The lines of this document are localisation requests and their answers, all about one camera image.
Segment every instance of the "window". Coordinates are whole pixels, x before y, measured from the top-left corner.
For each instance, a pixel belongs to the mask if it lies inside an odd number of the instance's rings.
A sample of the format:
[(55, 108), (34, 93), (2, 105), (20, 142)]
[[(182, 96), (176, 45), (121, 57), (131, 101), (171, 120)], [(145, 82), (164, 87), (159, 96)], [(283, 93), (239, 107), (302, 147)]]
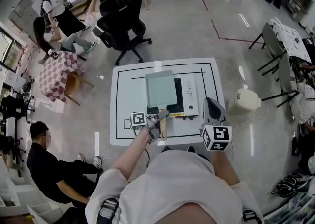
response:
[(0, 65), (15, 72), (22, 52), (22, 45), (0, 27)]

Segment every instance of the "black cable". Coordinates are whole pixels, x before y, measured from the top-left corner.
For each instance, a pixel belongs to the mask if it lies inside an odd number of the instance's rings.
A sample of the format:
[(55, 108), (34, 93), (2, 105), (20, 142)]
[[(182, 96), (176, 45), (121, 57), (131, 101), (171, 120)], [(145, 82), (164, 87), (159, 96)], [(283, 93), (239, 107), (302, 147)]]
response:
[[(133, 128), (133, 133), (137, 137), (136, 130), (134, 128)], [(148, 162), (147, 162), (147, 165), (146, 165), (146, 167), (148, 168), (149, 162), (150, 162), (150, 155), (149, 155), (149, 152), (147, 151), (147, 149), (144, 149), (144, 150), (146, 151), (146, 153), (148, 155)]]

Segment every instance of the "black skirt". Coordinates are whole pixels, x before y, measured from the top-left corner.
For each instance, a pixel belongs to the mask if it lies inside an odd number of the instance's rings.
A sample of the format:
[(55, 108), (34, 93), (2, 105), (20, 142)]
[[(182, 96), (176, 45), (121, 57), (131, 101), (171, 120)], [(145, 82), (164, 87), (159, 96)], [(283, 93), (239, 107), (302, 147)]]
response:
[(85, 28), (85, 25), (77, 19), (68, 8), (66, 8), (62, 14), (54, 18), (57, 19), (58, 26), (67, 37)]

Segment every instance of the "red line on floor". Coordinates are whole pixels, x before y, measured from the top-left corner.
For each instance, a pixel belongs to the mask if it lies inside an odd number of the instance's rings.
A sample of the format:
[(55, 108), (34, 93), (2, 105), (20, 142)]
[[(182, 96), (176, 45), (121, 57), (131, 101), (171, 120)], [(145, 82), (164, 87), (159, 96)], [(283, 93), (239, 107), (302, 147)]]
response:
[(214, 28), (215, 31), (216, 31), (216, 34), (217, 34), (217, 36), (218, 36), (218, 39), (220, 39), (220, 40), (240, 41), (240, 42), (248, 42), (248, 43), (253, 43), (253, 42), (254, 42), (254, 41), (249, 41), (249, 40), (244, 40), (244, 39), (221, 38), (221, 37), (219, 36), (218, 30), (217, 30), (217, 28), (216, 28), (216, 26), (215, 26), (215, 23), (213, 22), (212, 19), (211, 19), (211, 22), (212, 22), (213, 28)]
[(207, 8), (207, 5), (206, 5), (205, 1), (202, 0), (202, 2), (203, 2), (203, 4), (205, 5), (206, 10), (208, 11), (208, 8)]

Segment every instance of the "black backpack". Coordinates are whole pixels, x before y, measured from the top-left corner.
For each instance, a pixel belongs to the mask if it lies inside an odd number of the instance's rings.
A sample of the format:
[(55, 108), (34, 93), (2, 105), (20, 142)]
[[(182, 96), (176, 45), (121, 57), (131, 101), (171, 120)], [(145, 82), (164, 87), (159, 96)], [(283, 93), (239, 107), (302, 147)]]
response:
[(43, 8), (43, 4), (45, 1), (48, 1), (50, 3), (49, 0), (44, 0), (41, 5), (40, 5), (40, 16), (42, 16), (45, 20), (45, 26), (46, 26), (46, 32), (48, 33), (50, 31), (50, 21), (49, 21), (49, 18), (48, 18), (48, 14), (46, 13), (46, 11), (44, 10)]

